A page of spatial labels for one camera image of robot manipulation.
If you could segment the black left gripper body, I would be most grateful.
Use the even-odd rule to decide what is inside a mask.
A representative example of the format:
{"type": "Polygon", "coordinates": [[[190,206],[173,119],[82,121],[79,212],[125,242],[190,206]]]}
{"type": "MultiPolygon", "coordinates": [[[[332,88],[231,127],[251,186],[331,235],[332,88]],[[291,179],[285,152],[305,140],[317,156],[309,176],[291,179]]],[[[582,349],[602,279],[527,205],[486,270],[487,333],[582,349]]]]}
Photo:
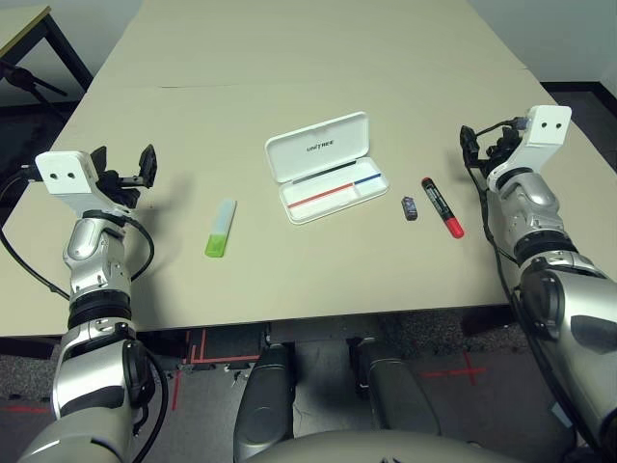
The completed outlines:
{"type": "Polygon", "coordinates": [[[128,208],[136,207],[141,196],[138,188],[145,186],[142,173],[121,177],[114,170],[99,170],[97,174],[96,186],[107,198],[128,208]]]}

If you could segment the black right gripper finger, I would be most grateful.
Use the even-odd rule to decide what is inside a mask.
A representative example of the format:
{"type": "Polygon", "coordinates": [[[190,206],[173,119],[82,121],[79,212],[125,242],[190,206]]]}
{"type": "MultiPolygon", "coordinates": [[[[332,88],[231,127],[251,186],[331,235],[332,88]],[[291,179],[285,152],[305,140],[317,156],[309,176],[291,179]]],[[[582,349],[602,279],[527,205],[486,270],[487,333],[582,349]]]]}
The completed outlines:
{"type": "Polygon", "coordinates": [[[460,146],[463,160],[467,168],[480,169],[482,161],[479,159],[479,145],[475,131],[466,125],[460,129],[460,146]]]}

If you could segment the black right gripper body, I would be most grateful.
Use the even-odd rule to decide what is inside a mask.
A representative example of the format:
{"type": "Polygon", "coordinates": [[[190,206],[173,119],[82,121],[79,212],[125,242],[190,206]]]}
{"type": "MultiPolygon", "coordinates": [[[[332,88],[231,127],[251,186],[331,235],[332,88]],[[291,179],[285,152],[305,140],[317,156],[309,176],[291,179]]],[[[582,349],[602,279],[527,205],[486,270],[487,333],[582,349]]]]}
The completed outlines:
{"type": "Polygon", "coordinates": [[[488,164],[496,167],[509,159],[522,141],[520,132],[510,126],[502,128],[502,135],[494,145],[486,149],[488,164]]]}

